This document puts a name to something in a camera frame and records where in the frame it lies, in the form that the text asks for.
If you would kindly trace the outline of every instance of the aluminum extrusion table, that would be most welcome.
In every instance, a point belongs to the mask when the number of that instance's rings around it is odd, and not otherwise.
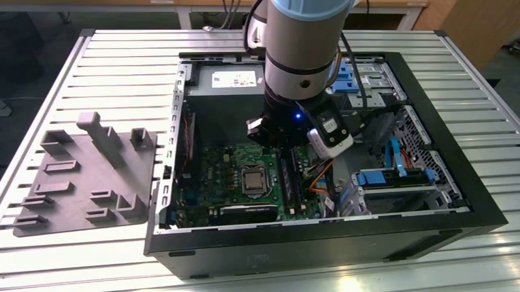
[[[78,134],[78,113],[97,110],[118,133],[159,131],[180,52],[241,51],[242,32],[98,30],[85,33],[63,66],[0,182],[0,289],[51,291],[165,288],[224,291],[518,291],[520,287],[520,123],[455,47],[433,32],[349,31],[356,51],[403,53],[510,224],[417,260],[182,282],[145,257],[146,225],[27,238],[12,234],[43,158],[46,130]],[[162,171],[162,149],[154,175]]]

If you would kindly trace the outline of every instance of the gray plastic tray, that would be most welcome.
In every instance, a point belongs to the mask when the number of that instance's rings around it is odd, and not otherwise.
[[[86,135],[49,131],[46,156],[23,211],[18,237],[106,228],[146,221],[157,134],[146,129],[117,134],[98,113],[82,113]]]

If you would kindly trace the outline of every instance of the white sticker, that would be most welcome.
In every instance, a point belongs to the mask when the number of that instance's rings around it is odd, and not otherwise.
[[[336,123],[336,120],[335,119],[328,120],[324,123],[324,128],[328,133],[332,133],[339,128],[339,124]]]
[[[325,199],[325,205],[327,207],[329,207],[331,210],[335,210],[335,202],[332,199],[329,199],[329,197],[327,197]]]
[[[256,87],[254,71],[218,71],[212,75],[213,88]]]
[[[150,0],[151,4],[173,4],[173,0]]]

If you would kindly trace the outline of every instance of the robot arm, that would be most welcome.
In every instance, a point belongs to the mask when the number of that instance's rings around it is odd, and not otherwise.
[[[265,147],[292,148],[311,142],[321,158],[333,158],[353,144],[325,93],[353,4],[351,0],[261,0],[256,4],[245,42],[256,50],[265,45],[266,97],[262,117],[248,121],[248,136]],[[262,26],[262,17],[256,15],[265,8]]]

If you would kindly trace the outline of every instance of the motherboard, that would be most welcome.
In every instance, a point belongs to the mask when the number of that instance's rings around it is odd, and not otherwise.
[[[305,168],[311,166],[308,151],[305,147],[294,151],[300,175],[304,176]],[[181,212],[186,227],[217,225],[213,222],[217,214],[221,218],[222,215],[232,218],[225,224],[240,223],[234,220],[241,214],[253,214],[260,208],[262,216],[276,216],[273,221],[320,217],[319,200],[305,200],[305,208],[297,212],[284,205],[277,154],[257,144],[206,147],[201,178],[198,186],[182,190],[186,207]]]

